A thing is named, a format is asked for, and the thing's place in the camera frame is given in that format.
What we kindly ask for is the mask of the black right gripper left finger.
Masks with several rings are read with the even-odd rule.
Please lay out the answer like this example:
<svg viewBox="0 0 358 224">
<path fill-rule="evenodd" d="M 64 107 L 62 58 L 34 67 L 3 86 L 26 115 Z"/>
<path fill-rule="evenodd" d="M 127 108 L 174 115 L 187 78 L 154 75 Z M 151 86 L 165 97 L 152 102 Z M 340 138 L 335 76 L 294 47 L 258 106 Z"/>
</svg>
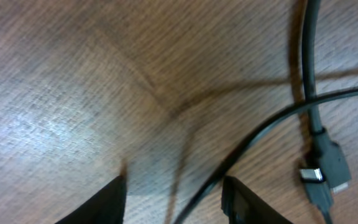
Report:
<svg viewBox="0 0 358 224">
<path fill-rule="evenodd" d="M 119 175 L 56 224 L 123 224 L 126 195 L 126 177 Z"/>
</svg>

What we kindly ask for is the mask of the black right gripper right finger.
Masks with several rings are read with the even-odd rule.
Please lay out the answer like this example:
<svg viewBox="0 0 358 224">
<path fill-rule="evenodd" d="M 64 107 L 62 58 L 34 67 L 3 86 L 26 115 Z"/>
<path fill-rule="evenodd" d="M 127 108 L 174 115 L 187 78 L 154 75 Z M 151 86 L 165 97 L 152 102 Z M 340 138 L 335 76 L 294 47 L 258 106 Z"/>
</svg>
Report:
<svg viewBox="0 0 358 224">
<path fill-rule="evenodd" d="M 230 224 L 291 224 L 239 179 L 225 176 L 221 209 Z"/>
</svg>

